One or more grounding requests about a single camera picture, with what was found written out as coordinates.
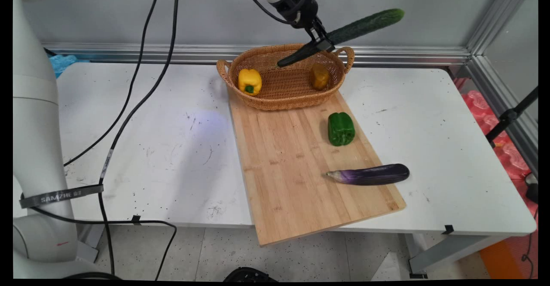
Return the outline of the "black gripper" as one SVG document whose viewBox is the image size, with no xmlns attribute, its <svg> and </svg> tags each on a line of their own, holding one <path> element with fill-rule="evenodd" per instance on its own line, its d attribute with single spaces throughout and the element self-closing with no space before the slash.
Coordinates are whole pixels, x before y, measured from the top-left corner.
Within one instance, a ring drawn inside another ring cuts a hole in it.
<svg viewBox="0 0 550 286">
<path fill-rule="evenodd" d="M 318 52 L 332 52 L 334 43 L 329 39 L 327 32 L 318 18 L 318 3 L 315 0 L 279 0 L 272 6 L 283 18 L 292 22 L 291 27 L 304 28 L 311 41 L 305 45 L 306 54 L 314 55 Z"/>
</svg>

